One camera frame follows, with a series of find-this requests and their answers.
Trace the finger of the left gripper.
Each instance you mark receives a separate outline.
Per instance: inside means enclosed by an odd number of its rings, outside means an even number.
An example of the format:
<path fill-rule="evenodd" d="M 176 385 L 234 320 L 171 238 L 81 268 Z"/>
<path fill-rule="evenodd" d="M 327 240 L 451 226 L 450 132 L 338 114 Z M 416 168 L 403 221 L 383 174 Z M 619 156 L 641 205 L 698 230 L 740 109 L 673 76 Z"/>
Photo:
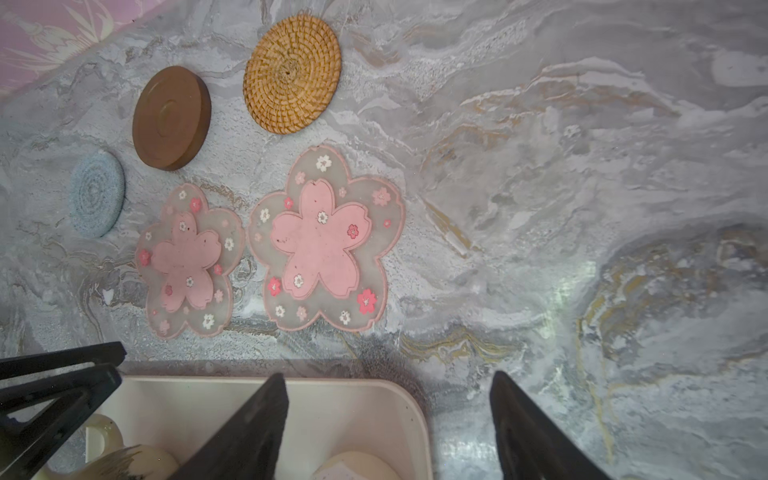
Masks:
<path fill-rule="evenodd" d="M 122 383 L 120 342 L 6 358 L 1 379 L 1 477 L 30 479 Z"/>

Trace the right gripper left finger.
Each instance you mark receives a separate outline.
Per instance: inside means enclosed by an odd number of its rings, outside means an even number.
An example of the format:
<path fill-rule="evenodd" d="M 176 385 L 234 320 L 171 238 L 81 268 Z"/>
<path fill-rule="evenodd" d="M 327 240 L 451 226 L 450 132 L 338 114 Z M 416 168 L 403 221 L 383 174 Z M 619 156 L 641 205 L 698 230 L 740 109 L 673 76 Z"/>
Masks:
<path fill-rule="evenodd" d="M 171 477 L 273 479 L 288 410 L 285 378 L 274 374 Z"/>

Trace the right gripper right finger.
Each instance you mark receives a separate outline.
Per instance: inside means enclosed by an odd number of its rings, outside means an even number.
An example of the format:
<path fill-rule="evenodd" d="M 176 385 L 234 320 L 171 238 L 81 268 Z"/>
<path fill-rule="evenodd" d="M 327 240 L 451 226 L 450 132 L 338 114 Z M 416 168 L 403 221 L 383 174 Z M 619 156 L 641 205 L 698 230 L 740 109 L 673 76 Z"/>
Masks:
<path fill-rule="evenodd" d="M 505 372 L 489 399 L 505 479 L 609 479 Z"/>

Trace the rattan woven round coaster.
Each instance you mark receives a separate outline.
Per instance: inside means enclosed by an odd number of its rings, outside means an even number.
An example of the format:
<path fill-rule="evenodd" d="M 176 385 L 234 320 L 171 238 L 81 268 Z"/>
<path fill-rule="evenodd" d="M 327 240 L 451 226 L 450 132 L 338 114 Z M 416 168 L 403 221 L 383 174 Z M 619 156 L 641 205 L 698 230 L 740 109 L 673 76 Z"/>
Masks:
<path fill-rule="evenodd" d="M 246 64 L 246 108 L 266 131 L 296 133 L 326 110 L 341 69 L 340 45 L 326 22 L 306 13 L 288 17 L 260 39 Z"/>

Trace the pink flower coaster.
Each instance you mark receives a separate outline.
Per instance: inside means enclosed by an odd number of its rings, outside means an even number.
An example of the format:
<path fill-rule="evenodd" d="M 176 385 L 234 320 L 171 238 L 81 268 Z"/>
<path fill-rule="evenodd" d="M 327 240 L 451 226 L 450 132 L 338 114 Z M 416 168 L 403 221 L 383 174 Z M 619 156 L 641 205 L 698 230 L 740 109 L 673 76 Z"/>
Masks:
<path fill-rule="evenodd" d="M 234 294 L 229 275 L 245 247 L 240 217 L 211 208 L 204 192 L 185 183 L 162 207 L 161 219 L 140 234 L 135 260 L 148 287 L 151 330 L 171 339 L 190 329 L 220 334 L 231 321 Z"/>
<path fill-rule="evenodd" d="M 396 245 L 405 203 L 386 179 L 352 176 L 335 149 L 302 153 L 283 189 L 249 216 L 252 255 L 266 268 L 264 308 L 284 331 L 324 319 L 347 332 L 368 330 L 386 310 L 382 258 Z"/>

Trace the brown wooden round coaster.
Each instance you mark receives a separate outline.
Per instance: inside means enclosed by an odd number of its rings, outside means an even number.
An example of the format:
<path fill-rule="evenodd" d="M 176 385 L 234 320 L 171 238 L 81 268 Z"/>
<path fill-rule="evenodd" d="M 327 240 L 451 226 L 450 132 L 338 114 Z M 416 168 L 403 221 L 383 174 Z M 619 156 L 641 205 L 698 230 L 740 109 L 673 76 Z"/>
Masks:
<path fill-rule="evenodd" d="M 202 148 L 210 121 L 211 99 L 203 80 L 185 67 L 167 67 L 149 80 L 136 104 L 136 152 L 152 168 L 178 170 Z"/>

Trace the blue woven round coaster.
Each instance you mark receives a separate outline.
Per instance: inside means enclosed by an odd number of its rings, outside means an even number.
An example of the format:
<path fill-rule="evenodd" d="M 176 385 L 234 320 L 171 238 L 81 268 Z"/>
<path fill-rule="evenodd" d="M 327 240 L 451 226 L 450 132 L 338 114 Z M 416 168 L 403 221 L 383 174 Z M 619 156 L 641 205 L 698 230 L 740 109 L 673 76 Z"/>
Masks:
<path fill-rule="evenodd" d="M 125 195 L 119 160 L 98 151 L 78 161 L 70 177 L 69 208 L 74 229 L 85 238 L 107 234 L 117 222 Z"/>

